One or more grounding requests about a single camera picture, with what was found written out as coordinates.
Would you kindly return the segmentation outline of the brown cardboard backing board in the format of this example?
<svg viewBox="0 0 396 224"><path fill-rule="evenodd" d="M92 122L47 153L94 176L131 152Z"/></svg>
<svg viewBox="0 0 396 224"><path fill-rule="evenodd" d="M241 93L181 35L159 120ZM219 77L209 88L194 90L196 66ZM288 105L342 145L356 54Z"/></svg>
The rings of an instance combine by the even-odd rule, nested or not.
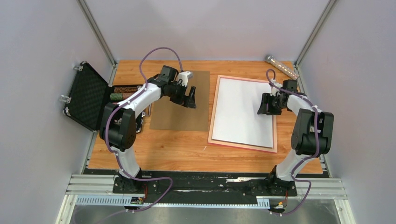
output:
<svg viewBox="0 0 396 224"><path fill-rule="evenodd" d="M201 131L209 129L209 93L210 72L193 71L193 78L188 82L187 93L191 86L196 87L196 109L186 108L172 103L163 97L153 104L150 129L174 131Z"/></svg>

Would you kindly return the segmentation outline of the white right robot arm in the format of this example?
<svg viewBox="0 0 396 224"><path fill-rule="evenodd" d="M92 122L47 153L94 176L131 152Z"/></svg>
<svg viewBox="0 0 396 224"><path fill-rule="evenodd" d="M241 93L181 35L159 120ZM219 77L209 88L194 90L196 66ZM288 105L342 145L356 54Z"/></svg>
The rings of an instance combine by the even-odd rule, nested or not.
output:
<svg viewBox="0 0 396 224"><path fill-rule="evenodd" d="M267 190L278 195L292 188L296 174L308 162L330 151L334 115L318 109L303 93L298 92L295 80L282 84L269 81L270 93L264 93L259 115L281 115L283 109L296 114L297 119L291 136L291 151L274 166L267 180Z"/></svg>

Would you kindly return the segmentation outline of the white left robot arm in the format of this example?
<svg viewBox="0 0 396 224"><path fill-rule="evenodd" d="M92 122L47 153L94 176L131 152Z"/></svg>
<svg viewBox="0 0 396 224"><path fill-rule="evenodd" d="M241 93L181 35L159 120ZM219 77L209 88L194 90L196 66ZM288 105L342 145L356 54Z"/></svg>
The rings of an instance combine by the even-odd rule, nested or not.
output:
<svg viewBox="0 0 396 224"><path fill-rule="evenodd" d="M119 165L119 174L126 178L125 187L132 193L143 187L141 168L137 164L133 144L136 140L136 119L153 102L168 97L174 104L196 108L194 86L188 82L193 78L191 71L178 71L163 66L161 72L149 79L132 96L117 103L108 103L103 112L100 138L105 141Z"/></svg>

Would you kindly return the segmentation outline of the glittery silver tube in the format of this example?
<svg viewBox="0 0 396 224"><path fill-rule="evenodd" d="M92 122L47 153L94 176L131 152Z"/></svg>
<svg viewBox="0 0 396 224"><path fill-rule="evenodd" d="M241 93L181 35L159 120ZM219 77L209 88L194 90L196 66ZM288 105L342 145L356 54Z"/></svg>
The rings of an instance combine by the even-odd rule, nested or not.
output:
<svg viewBox="0 0 396 224"><path fill-rule="evenodd" d="M299 75L294 71L294 69L289 68L281 61L276 60L273 55L266 55L264 60L270 63L271 65L273 65L274 67L276 67L278 70L280 70L283 74L287 75L289 78L293 80L297 80L299 78Z"/></svg>

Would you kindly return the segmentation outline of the black poker chip case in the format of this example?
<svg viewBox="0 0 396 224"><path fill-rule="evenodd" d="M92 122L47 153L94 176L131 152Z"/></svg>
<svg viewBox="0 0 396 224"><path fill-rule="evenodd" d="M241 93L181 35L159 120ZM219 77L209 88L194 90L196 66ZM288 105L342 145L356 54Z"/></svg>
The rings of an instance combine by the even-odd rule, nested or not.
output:
<svg viewBox="0 0 396 224"><path fill-rule="evenodd" d="M64 97L63 113L90 131L98 131L108 103L125 100L141 84L111 86L87 61L74 67L76 75L70 93Z"/></svg>

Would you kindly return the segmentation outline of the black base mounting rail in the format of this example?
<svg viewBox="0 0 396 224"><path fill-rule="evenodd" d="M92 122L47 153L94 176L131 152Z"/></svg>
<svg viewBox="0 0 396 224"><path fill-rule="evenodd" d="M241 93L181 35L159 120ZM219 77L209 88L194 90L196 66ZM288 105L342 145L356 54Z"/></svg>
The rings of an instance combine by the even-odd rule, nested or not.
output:
<svg viewBox="0 0 396 224"><path fill-rule="evenodd" d="M144 203L247 205L258 196L302 199L310 175L299 177L287 182L269 173L139 171L137 180L116 174L113 193L132 194L133 202Z"/></svg>

